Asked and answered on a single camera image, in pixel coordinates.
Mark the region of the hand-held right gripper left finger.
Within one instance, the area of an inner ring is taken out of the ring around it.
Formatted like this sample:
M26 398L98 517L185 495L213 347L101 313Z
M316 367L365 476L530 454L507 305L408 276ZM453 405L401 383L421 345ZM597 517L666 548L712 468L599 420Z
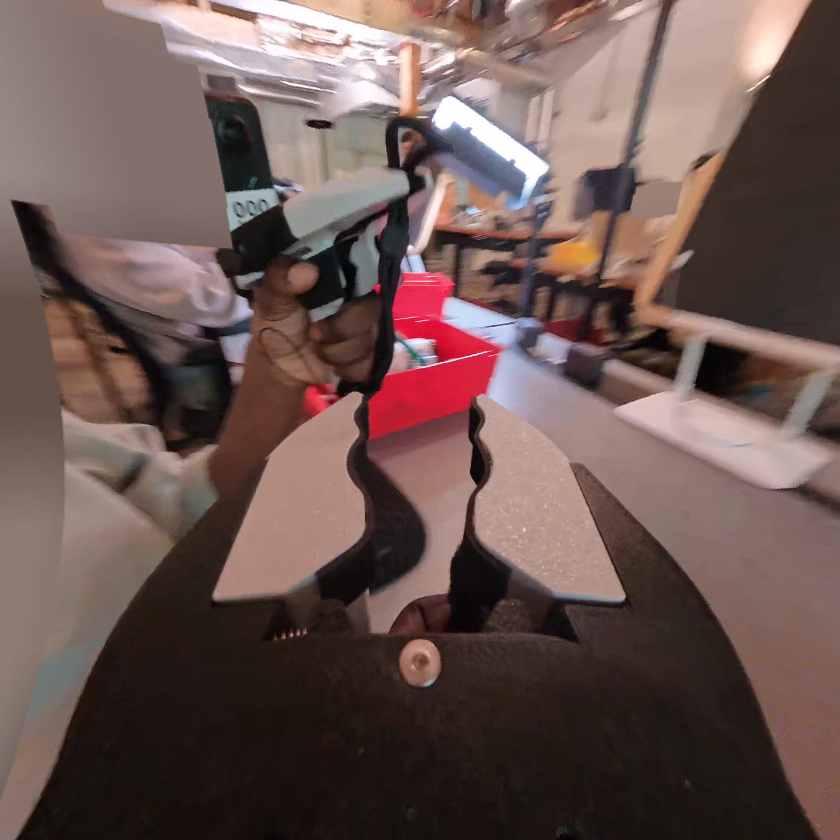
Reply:
M368 404L353 392L307 420L268 457L213 590L213 603L276 603L303 629L319 604L370 629L373 513L354 458Z

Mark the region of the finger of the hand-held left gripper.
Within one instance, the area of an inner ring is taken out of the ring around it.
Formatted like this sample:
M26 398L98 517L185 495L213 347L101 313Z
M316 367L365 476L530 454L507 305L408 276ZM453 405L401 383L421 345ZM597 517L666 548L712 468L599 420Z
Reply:
M365 167L317 188L297 193L286 201L289 242L349 230L369 216L374 231L385 225L387 207L398 198L406 199L408 240L416 240L428 205L428 168L418 167L412 175L386 167Z
M388 213L387 208L367 208L360 213L331 220L298 240L298 258L314 260L321 252L343 243L352 244L359 240L375 243L385 227Z

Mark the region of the red plastic bin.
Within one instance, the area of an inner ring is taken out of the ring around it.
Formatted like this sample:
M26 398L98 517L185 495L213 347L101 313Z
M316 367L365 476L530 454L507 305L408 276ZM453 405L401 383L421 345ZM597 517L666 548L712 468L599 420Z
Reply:
M437 363L389 373L369 405L369 439L381 438L469 409L486 393L501 349L441 318L397 318L411 340L432 340Z

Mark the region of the person's left forearm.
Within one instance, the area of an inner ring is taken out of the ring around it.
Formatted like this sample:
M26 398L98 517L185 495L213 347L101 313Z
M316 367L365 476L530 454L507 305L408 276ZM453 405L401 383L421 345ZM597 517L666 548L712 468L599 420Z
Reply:
M216 444L186 457L168 451L151 425L92 423L64 410L65 467L131 500L171 534L173 543L218 498L249 486L294 427L306 389L239 384Z

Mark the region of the person's left hand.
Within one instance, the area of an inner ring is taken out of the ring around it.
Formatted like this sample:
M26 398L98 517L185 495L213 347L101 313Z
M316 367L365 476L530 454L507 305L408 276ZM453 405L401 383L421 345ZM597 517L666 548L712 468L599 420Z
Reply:
M317 267L280 256L269 263L253 299L241 387L297 389L340 380L367 383L375 363L383 311L372 291L315 322L302 296L317 284Z

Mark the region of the person's right hand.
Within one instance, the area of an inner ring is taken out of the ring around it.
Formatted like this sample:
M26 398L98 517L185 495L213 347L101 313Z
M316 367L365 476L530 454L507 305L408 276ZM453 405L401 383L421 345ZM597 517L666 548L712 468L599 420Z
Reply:
M416 637L446 633L450 617L447 593L426 595L408 603L400 611L388 634Z

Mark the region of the stack of red bins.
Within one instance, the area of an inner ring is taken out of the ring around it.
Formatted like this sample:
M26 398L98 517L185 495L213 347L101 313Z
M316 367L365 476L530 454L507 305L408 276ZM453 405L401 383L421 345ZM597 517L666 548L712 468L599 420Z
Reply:
M452 297L454 288L455 283L445 274L404 272L392 306L395 326L442 322L445 303Z

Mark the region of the white tube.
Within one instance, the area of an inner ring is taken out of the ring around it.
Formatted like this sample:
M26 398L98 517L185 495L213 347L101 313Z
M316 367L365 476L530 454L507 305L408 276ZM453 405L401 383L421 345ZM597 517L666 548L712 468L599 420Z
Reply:
M398 339L395 341L390 373L412 371L438 363L436 342L431 339Z

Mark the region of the black light stand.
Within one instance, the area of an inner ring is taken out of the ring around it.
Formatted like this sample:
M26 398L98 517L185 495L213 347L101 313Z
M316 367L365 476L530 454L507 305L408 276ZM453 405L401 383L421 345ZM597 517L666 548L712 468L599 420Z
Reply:
M541 252L540 235L553 210L552 177L548 171L534 187L530 203L532 210L531 234L528 237L524 267L521 269L519 282L519 318L530 319L532 316L535 275L537 261Z

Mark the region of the black office chair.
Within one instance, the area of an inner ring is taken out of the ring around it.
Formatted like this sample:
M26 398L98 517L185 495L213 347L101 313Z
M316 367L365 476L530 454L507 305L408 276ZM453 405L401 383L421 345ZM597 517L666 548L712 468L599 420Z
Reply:
M96 297L70 272L60 252L58 236L43 208L12 201L14 215L30 261L39 278L46 278L46 296L58 301L70 326L85 348L101 393L123 423L147 423L165 431L170 387L161 366L139 334ZM142 406L128 404L109 367L109 357L126 355L139 369L143 382Z

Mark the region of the wooden book stand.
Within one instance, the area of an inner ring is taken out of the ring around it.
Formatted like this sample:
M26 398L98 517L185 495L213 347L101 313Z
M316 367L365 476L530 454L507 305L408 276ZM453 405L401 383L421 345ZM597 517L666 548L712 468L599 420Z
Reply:
M838 348L679 310L657 301L667 279L685 267L691 257L684 249L686 239L725 158L724 151L717 152L688 174L680 191L675 221L633 295L638 322L683 333L675 379L669 390L619 406L614 413L626 423L750 485L766 490L794 490L806 486L826 469L838 467L838 447L807 432L838 377ZM709 343L805 369L807 375L781 425L700 394L697 377Z

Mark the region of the person's pale sweatshirt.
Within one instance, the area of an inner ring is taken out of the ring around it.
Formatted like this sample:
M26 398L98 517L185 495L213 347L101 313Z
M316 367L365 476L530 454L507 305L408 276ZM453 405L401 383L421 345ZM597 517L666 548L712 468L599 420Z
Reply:
M103 645L171 546L171 534L131 500L66 465L56 585L35 687L2 792L2 838L16 838L33 811Z

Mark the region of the yellow plastic bin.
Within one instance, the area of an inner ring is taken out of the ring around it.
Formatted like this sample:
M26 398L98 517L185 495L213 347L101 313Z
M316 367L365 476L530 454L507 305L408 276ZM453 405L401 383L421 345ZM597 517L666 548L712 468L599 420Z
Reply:
M559 275L587 276L596 271L601 258L601 250L593 243L572 239L554 245L545 259L549 268Z

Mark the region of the black pole with round disc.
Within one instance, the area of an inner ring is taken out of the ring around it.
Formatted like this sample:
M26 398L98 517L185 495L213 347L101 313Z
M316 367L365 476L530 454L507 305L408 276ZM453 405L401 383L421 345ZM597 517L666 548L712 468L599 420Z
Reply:
M673 13L676 1L661 1L658 4L658 15L654 33L650 39L647 57L644 63L643 73L637 88L633 117L629 124L621 169L623 174L635 165L637 153L640 148L642 131L648 114L648 108L658 66L665 47L665 39L668 31L669 20Z

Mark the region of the wooden post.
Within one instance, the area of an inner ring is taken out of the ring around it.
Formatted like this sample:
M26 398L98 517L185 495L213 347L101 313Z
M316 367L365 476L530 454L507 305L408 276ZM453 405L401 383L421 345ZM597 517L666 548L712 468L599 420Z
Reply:
M421 47L412 41L401 43L399 59L399 113L402 117L417 118L420 113L419 93L422 86Z

